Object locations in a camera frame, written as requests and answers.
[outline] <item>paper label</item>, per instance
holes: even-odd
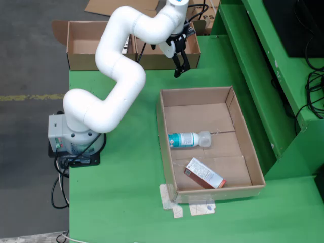
[[[190,163],[187,165],[187,168],[214,188],[218,188],[220,185],[223,185],[225,183],[225,181],[223,181],[224,179],[221,176],[209,169],[196,158],[193,158],[190,161]]]
[[[192,216],[203,215],[203,214],[213,214],[215,212],[215,202],[213,200],[207,201],[204,204],[192,204],[189,203],[190,212]]]
[[[162,198],[162,205],[164,209],[172,209],[173,217],[182,218],[183,217],[183,209],[176,202],[171,202],[169,199],[168,189],[166,184],[160,185],[160,193]]]
[[[171,148],[193,147],[193,133],[172,133],[169,134],[169,145]]]
[[[83,152],[83,150],[85,150],[86,147],[88,147],[89,143],[88,144],[74,144],[74,143],[71,143],[71,150],[72,150],[72,153],[73,154],[80,154]],[[87,153],[92,153],[94,151],[94,147],[91,146],[87,151],[84,152],[84,154],[87,154]]]

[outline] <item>yellow floor line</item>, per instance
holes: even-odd
[[[64,94],[52,95],[6,95],[0,96],[0,101],[24,101],[24,100],[63,100]]]

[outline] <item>green table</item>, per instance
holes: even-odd
[[[305,84],[309,73],[313,70],[307,65],[305,58],[292,58],[286,54],[285,48],[263,5],[263,0],[242,1],[249,12],[262,46],[296,115],[299,109],[306,104]],[[310,62],[315,67],[324,66],[323,58],[310,58]],[[315,92],[312,94],[312,100],[317,100],[322,96],[322,91]],[[324,101],[316,104],[318,107],[323,107],[323,105]],[[318,118],[307,108],[304,108],[298,116],[298,122],[302,129],[313,120],[318,120]]]
[[[162,208],[165,183],[155,106],[160,89],[233,85],[264,173],[276,161],[257,107],[227,35],[199,38],[199,68],[147,71],[145,88],[119,126],[107,134],[101,164],[70,170],[70,235],[88,242],[316,242],[324,207],[313,178],[267,181],[256,198],[216,202],[216,213],[184,217]],[[114,81],[71,71],[70,88],[105,98]]]

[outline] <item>bottle label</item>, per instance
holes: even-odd
[[[193,147],[193,133],[172,133],[169,134],[170,148]]]

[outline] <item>sticker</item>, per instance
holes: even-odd
[[[179,147],[193,147],[194,136],[193,133],[172,133],[169,134],[169,145],[171,148]]]
[[[170,201],[166,184],[160,185],[160,193],[161,193],[161,198],[162,198],[163,209],[165,209],[165,210],[172,209],[173,217],[175,219],[182,218],[183,217],[183,209],[177,203]]]
[[[203,214],[213,214],[215,212],[215,202],[206,201],[204,204],[191,204],[189,203],[190,212],[192,216],[203,215]]]
[[[186,172],[185,173],[186,173],[187,176],[190,176],[191,175],[191,171],[188,170],[188,169],[186,169]]]

